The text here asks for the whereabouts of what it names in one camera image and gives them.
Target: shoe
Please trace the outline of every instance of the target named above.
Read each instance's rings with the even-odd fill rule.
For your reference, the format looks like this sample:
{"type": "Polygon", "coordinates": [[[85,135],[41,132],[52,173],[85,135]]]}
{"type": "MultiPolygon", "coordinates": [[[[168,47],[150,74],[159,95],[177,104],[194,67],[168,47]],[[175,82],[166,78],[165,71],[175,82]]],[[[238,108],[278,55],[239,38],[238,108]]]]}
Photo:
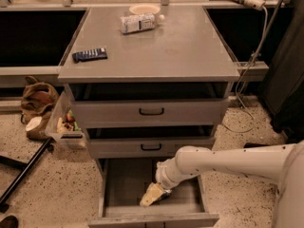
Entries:
{"type": "Polygon", "coordinates": [[[18,228],[18,219],[14,216],[8,216],[0,222],[0,228],[18,228]]]}

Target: black metal pole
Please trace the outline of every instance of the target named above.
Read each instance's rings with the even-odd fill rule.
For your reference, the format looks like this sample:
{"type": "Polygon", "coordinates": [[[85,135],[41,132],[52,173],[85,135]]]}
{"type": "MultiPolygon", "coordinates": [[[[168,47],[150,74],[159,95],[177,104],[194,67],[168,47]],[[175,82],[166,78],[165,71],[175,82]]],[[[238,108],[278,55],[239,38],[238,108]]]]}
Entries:
{"type": "Polygon", "coordinates": [[[0,198],[0,212],[5,213],[9,206],[6,204],[6,201],[9,199],[12,192],[17,188],[17,186],[20,184],[20,182],[23,180],[23,178],[26,176],[28,171],[31,169],[31,167],[39,160],[41,155],[45,152],[45,150],[48,148],[50,142],[52,141],[52,138],[48,138],[44,141],[44,143],[41,145],[41,147],[37,150],[37,152],[33,155],[33,157],[29,160],[26,168],[20,172],[20,174],[15,178],[15,180],[11,183],[9,188],[5,191],[5,193],[0,198]]]}

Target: drawer handle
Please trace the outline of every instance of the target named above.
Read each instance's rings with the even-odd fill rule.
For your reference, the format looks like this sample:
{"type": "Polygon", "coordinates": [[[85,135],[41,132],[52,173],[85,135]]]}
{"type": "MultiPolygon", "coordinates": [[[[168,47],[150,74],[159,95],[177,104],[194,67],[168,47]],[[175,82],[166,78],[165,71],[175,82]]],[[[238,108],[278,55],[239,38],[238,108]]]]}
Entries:
{"type": "Polygon", "coordinates": [[[164,113],[164,108],[162,107],[159,111],[151,109],[139,109],[139,112],[142,116],[160,116],[164,113]]]}
{"type": "Polygon", "coordinates": [[[153,147],[145,147],[144,144],[141,144],[141,150],[142,151],[158,151],[158,150],[161,150],[162,148],[162,144],[160,143],[159,145],[153,147]]]}

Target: cabinet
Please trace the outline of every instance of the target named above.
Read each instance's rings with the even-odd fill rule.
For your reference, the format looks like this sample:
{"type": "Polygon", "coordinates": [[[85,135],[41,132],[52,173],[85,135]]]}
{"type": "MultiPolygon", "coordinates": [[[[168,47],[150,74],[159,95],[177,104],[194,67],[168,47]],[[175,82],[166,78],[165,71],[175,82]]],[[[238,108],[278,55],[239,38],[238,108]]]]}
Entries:
{"type": "Polygon", "coordinates": [[[69,54],[59,74],[104,177],[100,217],[90,227],[201,227],[219,218],[207,212],[201,179],[186,182],[189,195],[177,191],[173,203],[138,206],[157,160],[213,144],[239,77],[202,7],[161,13],[157,28],[122,35],[128,7],[90,9],[70,53],[104,47],[108,59],[75,64],[69,54]]]}

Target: brown backpack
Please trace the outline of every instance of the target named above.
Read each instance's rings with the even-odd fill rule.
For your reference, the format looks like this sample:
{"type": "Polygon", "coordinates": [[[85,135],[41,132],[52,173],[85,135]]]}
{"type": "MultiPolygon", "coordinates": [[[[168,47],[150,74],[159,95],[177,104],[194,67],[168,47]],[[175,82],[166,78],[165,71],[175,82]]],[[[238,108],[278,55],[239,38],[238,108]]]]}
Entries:
{"type": "Polygon", "coordinates": [[[48,84],[38,82],[32,76],[26,78],[26,86],[21,100],[22,123],[26,124],[27,137],[33,140],[47,139],[45,129],[51,111],[59,99],[56,89],[48,84]]]}

